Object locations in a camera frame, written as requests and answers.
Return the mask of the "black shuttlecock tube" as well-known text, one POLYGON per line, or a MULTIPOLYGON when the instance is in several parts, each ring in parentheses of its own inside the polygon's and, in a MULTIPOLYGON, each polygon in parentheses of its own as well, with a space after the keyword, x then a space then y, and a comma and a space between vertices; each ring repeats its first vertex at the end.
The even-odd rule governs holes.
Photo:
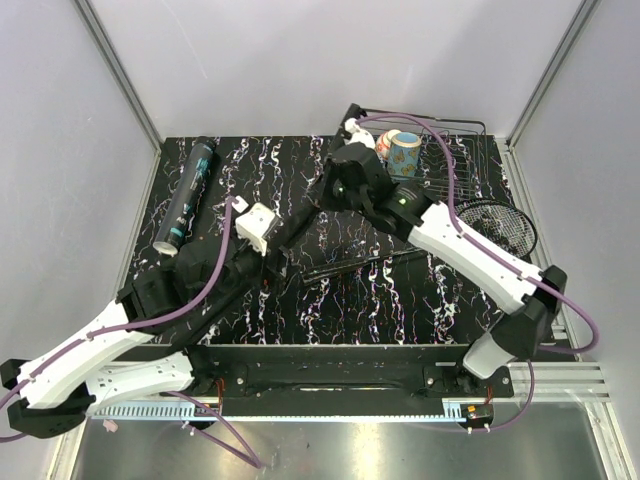
POLYGON ((196 139, 152 244, 158 253, 173 257, 184 244, 198 198, 208 178, 215 147, 211 137, 196 139))

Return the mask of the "black Crossway racket bag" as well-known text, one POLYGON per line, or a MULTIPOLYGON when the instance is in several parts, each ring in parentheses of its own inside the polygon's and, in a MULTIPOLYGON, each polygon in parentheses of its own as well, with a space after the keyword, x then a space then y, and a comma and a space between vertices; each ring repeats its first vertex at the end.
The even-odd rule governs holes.
POLYGON ((288 281, 290 250, 321 211, 326 179, 320 175, 302 205, 286 219, 260 202, 246 207, 241 198, 235 200, 241 211, 233 225, 224 229, 230 235, 229 250, 219 253, 223 263, 210 271, 212 277, 199 288, 203 298, 173 323, 167 338, 174 349, 197 344, 248 291, 262 283, 275 288, 288 281))

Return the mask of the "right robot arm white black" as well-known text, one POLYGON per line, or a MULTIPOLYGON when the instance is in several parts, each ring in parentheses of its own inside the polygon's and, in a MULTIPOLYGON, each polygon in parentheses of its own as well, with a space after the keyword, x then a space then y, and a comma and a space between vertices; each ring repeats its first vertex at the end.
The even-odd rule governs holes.
POLYGON ((561 269, 541 270, 503 250, 420 183, 393 180, 362 143, 326 158, 318 204, 325 211, 359 213, 376 230, 443 260, 496 303, 501 319, 471 344, 454 371, 460 393, 480 394, 500 367, 535 355, 560 310, 567 280, 561 269))

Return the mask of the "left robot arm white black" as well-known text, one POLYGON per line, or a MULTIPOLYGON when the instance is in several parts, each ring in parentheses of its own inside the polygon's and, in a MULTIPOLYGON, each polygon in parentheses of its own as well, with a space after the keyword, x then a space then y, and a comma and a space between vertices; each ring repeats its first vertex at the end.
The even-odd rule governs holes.
POLYGON ((15 438, 47 439, 68 432, 98 401, 89 377, 128 350, 166 336, 172 352, 197 344, 256 283, 284 277, 285 246, 255 250, 246 240, 197 241, 125 285, 85 328, 32 361, 1 366, 15 438))

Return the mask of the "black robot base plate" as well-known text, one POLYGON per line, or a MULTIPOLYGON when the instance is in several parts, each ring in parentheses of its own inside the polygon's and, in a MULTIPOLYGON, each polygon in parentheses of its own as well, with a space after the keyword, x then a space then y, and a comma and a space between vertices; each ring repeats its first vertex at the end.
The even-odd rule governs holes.
POLYGON ((487 380, 462 371, 462 346, 194 346, 190 393, 221 386, 222 413, 306 421, 445 417, 445 400, 511 399, 506 367, 487 380))

